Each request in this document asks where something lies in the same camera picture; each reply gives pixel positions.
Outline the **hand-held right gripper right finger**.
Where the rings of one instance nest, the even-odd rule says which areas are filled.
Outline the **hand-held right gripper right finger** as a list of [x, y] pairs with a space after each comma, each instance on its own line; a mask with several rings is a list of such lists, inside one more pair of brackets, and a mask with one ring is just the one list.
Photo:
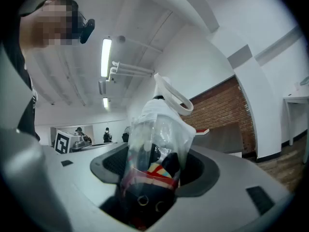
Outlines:
[[[216, 184], [199, 197], [180, 197], [151, 232], [245, 232], [263, 231], [276, 219], [291, 200], [285, 186], [255, 163], [200, 146], [194, 154], [209, 157], [219, 167]], [[260, 215], [247, 188], [260, 186], [274, 202]]]

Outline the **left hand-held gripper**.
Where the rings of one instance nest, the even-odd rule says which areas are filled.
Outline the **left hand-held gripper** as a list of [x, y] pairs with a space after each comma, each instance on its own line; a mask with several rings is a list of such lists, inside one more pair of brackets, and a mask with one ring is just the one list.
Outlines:
[[81, 149], [91, 146], [90, 138], [87, 136], [75, 135], [69, 132], [57, 130], [54, 150], [58, 154], [78, 152]]

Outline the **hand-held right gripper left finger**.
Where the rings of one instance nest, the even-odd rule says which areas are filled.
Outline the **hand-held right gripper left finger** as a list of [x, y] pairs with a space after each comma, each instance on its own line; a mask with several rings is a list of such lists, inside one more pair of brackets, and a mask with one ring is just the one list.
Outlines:
[[101, 182], [91, 161], [113, 146], [58, 154], [31, 135], [0, 131], [0, 173], [19, 207], [46, 232], [129, 232], [101, 210], [116, 185]]

